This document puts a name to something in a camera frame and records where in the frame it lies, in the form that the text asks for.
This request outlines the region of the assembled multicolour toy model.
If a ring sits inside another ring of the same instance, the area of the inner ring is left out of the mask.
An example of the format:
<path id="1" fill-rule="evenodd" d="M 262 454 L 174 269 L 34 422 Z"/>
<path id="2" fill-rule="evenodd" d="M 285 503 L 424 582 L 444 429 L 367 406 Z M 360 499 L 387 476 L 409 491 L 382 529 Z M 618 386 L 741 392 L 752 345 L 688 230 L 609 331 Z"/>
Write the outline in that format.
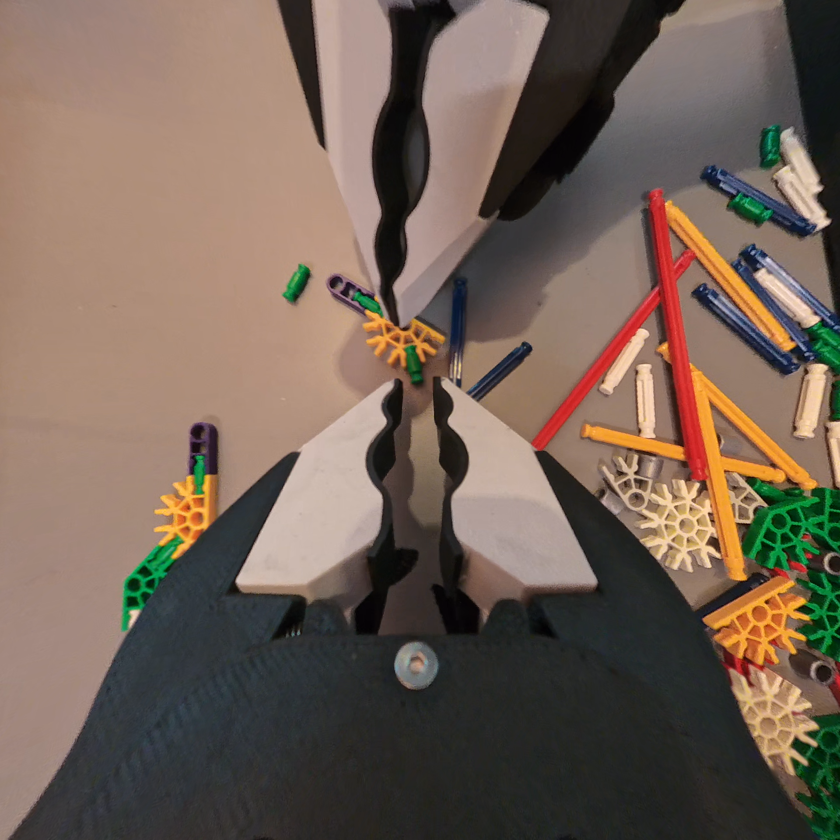
<path id="1" fill-rule="evenodd" d="M 211 423 L 190 428 L 189 457 L 184 480 L 161 497 L 155 511 L 166 522 L 152 551 L 125 578 L 122 587 L 121 629 L 126 632 L 163 581 L 173 563 L 206 532 L 217 516 L 218 435 Z"/>

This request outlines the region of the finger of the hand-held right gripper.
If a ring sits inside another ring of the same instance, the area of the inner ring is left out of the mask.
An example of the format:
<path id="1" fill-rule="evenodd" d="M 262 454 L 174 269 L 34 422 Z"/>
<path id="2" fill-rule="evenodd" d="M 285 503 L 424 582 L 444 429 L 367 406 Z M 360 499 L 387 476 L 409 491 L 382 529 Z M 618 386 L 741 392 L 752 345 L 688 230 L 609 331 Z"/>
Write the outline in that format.
<path id="1" fill-rule="evenodd" d="M 427 56 L 427 176 L 406 221 L 406 262 L 394 283 L 399 323 L 425 309 L 496 218 L 481 206 L 550 21 L 531 2 L 452 8 L 455 17 Z"/>
<path id="2" fill-rule="evenodd" d="M 383 309 L 398 320 L 400 174 L 382 135 L 393 79 L 392 17 L 399 2 L 315 1 L 314 38 L 324 143 L 360 260 Z"/>

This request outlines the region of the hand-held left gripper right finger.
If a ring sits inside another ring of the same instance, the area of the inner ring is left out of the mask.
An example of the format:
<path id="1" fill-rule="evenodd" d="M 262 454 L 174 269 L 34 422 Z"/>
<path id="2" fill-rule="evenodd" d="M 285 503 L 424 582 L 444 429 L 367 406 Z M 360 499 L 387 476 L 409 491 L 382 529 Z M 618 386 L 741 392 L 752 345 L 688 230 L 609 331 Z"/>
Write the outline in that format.
<path id="1" fill-rule="evenodd" d="M 448 632 L 475 632 L 502 601 L 595 591 L 597 579 L 523 437 L 450 380 L 434 381 L 448 483 L 433 588 Z"/>

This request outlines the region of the purple clip connector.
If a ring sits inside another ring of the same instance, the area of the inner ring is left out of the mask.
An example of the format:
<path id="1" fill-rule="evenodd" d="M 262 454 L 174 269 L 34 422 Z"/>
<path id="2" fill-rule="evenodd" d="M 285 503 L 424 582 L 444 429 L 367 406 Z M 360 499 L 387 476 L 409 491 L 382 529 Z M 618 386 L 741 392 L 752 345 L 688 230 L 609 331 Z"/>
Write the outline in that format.
<path id="1" fill-rule="evenodd" d="M 372 290 L 360 286 L 352 279 L 341 274 L 332 274 L 329 276 L 326 280 L 326 286 L 334 299 L 362 313 L 364 313 L 365 308 L 355 299 L 356 296 L 362 295 L 365 298 L 375 299 L 375 294 Z"/>

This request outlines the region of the black perforated office chair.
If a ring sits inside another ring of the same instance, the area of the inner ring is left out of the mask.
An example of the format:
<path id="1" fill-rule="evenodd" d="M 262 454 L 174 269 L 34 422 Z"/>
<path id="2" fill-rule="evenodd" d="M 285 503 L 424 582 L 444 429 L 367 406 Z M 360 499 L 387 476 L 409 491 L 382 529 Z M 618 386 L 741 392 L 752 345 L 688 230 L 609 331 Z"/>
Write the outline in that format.
<path id="1" fill-rule="evenodd" d="M 821 176 L 821 203 L 839 225 L 839 2 L 785 1 L 806 146 Z"/>

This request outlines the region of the pile of colourful toy pieces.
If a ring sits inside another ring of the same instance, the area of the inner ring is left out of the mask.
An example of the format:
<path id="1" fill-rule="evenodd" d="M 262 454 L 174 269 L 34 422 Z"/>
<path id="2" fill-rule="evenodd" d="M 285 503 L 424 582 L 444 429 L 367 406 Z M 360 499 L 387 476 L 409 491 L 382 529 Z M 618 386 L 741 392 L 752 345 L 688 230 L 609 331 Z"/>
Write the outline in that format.
<path id="1" fill-rule="evenodd" d="M 581 827 L 562 838 L 838 838 L 838 717 L 809 718 L 803 694 L 766 666 L 790 658 L 803 630 L 805 599 L 786 575 L 825 545 L 814 530 L 823 494 L 813 476 L 765 428 L 728 399 L 689 356 L 678 281 L 663 297 L 679 420 L 691 421 L 690 479 L 632 485 L 637 529 L 625 547 L 614 528 L 594 536 L 605 561 L 594 612 L 544 609 L 564 648 L 605 662 L 609 676 L 633 684 L 607 704 L 631 720 L 636 699 L 654 716 L 646 756 L 617 749 L 631 764 L 619 782 L 632 787 L 641 815 L 606 800 L 618 784 L 598 776 L 595 803 Z"/>

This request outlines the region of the yellow half-circle connector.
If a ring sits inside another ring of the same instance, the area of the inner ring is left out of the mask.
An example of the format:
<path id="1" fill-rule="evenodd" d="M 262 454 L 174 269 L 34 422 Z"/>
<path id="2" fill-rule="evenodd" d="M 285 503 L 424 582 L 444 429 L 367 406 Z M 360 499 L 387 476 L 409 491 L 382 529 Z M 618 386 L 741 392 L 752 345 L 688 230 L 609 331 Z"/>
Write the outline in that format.
<path id="1" fill-rule="evenodd" d="M 366 310 L 364 316 L 363 330 L 368 334 L 366 344 L 377 358 L 385 359 L 392 368 L 406 369 L 406 350 L 410 347 L 415 348 L 419 361 L 425 364 L 446 342 L 444 334 L 419 319 L 413 319 L 403 329 L 376 311 Z"/>

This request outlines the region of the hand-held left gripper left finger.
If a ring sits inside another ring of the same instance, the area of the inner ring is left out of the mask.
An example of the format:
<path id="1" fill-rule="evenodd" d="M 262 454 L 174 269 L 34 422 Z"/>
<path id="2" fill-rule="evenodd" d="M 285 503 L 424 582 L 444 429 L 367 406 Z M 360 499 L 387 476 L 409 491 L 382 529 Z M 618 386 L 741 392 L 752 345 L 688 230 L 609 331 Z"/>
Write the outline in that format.
<path id="1" fill-rule="evenodd" d="M 387 594 L 417 562 L 396 546 L 385 478 L 396 461 L 403 382 L 382 385 L 303 445 L 236 579 L 248 594 L 329 601 L 378 632 Z"/>

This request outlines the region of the dark blue rod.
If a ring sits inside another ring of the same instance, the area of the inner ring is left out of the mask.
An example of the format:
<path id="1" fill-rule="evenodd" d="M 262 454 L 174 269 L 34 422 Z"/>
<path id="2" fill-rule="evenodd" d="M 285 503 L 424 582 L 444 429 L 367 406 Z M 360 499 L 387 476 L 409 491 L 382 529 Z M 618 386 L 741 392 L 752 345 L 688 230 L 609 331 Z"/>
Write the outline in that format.
<path id="1" fill-rule="evenodd" d="M 451 324 L 448 351 L 448 377 L 460 387 L 463 379 L 463 361 L 466 346 L 466 304 L 468 281 L 457 277 L 453 284 Z"/>
<path id="2" fill-rule="evenodd" d="M 506 380 L 532 353 L 532 345 L 529 342 L 521 342 L 518 347 L 508 353 L 488 373 L 481 377 L 477 383 L 470 387 L 467 395 L 476 401 L 483 400 L 489 393 L 496 389 L 500 383 Z"/>

